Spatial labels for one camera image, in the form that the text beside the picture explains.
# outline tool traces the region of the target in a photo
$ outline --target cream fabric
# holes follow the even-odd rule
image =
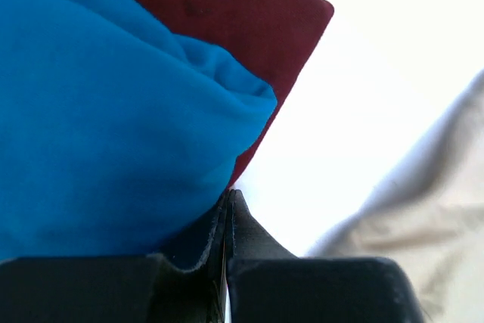
[[[484,322],[484,73],[451,118],[431,185],[354,221],[325,256],[386,256],[429,322]]]

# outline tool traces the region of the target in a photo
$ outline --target blue fabric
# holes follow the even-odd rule
[[[0,0],[0,259],[153,252],[214,205],[275,105],[134,0]]]

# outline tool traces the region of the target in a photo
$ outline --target dark red fabric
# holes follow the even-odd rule
[[[136,0],[172,32],[217,44],[268,82],[278,107],[237,159],[231,184],[252,159],[333,16],[325,0]]]

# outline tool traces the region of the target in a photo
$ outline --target white surface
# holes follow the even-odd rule
[[[484,67],[484,0],[328,1],[330,26],[236,184],[297,255],[357,213]]]

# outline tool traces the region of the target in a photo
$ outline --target garment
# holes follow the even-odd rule
[[[319,255],[394,259],[428,322],[477,323],[484,319],[484,73],[445,118],[431,162],[425,188],[364,213]]]
[[[278,106],[257,142],[237,159],[246,168],[328,25],[324,0],[137,0],[174,33],[221,45],[274,89]]]
[[[134,0],[0,0],[0,259],[149,253],[213,206],[276,105]]]

